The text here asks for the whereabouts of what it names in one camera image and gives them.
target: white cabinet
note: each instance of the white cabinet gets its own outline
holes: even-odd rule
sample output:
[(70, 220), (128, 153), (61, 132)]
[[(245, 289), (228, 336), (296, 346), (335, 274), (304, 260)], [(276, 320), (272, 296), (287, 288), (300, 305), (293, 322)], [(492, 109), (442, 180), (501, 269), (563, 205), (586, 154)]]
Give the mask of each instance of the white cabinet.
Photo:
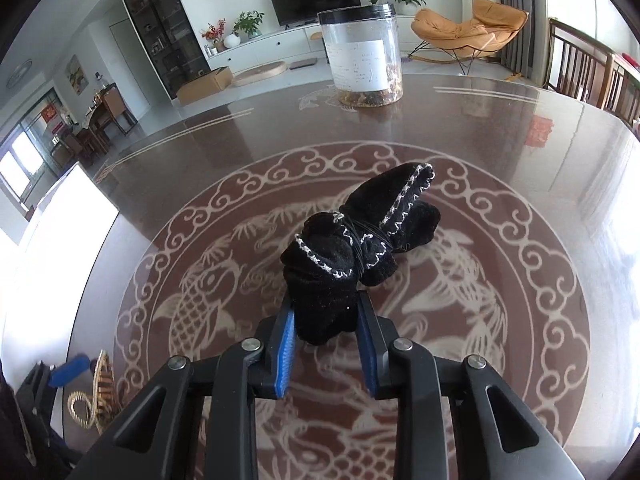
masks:
[(270, 63), (286, 57), (300, 56), (311, 52), (302, 29), (288, 30), (252, 42), (259, 64)]
[(322, 38), (320, 40), (312, 40), (311, 36), (316, 32), (322, 32), (322, 27), (320, 25), (312, 25), (311, 27), (305, 27), (306, 39), (309, 43), (309, 47), (311, 48), (311, 52), (322, 52), (324, 51), (324, 44), (322, 43)]
[(398, 42), (399, 43), (420, 43), (422, 40), (412, 30), (411, 23), (414, 20), (413, 16), (396, 16), (396, 22), (398, 23)]
[(260, 64), (255, 55), (255, 45), (253, 43), (241, 44), (234, 48), (223, 50), (207, 59), (207, 61), (212, 70), (221, 66), (228, 66), (234, 74)]
[(322, 40), (310, 40), (320, 25), (294, 28), (266, 34), (238, 46), (223, 50), (207, 59), (210, 69), (228, 66), (234, 74), (254, 66), (284, 60), (291, 63), (323, 50)]

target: round floor cushion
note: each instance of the round floor cushion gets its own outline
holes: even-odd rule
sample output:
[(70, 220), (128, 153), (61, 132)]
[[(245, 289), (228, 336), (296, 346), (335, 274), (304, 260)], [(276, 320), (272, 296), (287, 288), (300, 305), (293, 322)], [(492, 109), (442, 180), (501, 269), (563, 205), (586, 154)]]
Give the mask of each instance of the round floor cushion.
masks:
[(273, 63), (256, 66), (235, 75), (231, 84), (233, 86), (248, 85), (249, 83), (255, 83), (256, 81), (262, 81), (263, 79), (281, 74), (286, 69), (287, 64), (284, 61), (274, 61)]

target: white vase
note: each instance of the white vase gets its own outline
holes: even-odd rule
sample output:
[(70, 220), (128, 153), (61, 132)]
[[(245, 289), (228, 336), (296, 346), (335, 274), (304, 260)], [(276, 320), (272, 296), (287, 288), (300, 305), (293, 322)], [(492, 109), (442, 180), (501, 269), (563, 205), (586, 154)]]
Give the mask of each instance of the white vase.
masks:
[(240, 44), (240, 36), (236, 36), (235, 34), (229, 34), (225, 41), (223, 41), (227, 48), (233, 48)]
[(394, 7), (396, 8), (396, 12), (403, 16), (415, 16), (415, 13), (418, 12), (418, 6), (413, 3), (406, 4), (404, 2), (396, 2), (394, 3)]

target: blue gripper pad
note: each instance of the blue gripper pad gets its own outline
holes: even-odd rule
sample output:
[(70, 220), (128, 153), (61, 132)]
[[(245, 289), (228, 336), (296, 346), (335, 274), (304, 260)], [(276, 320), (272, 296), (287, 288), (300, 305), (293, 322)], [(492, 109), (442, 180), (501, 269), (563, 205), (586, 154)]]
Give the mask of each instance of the blue gripper pad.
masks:
[(376, 367), (376, 351), (361, 302), (358, 302), (356, 339), (358, 341), (358, 353), (360, 354), (360, 365), (362, 366), (362, 373), (364, 374), (364, 382), (369, 391), (369, 395), (375, 397), (380, 387)]
[(51, 372), (48, 385), (52, 388), (62, 388), (78, 377), (78, 375), (88, 370), (90, 364), (91, 360), (86, 355), (78, 354)]
[(276, 396), (281, 399), (287, 393), (289, 378), (291, 377), (291, 365), (296, 349), (296, 327), (294, 323), (294, 312), (289, 310), (287, 321), (284, 325), (280, 347), (277, 352), (277, 370), (275, 391)]

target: white label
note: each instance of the white label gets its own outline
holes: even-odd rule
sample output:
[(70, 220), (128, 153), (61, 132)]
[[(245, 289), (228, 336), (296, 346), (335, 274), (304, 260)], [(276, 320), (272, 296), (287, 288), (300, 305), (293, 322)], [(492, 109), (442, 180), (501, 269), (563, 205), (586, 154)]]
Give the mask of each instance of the white label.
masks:
[(385, 42), (332, 43), (326, 46), (334, 83), (340, 90), (373, 92), (389, 88)]

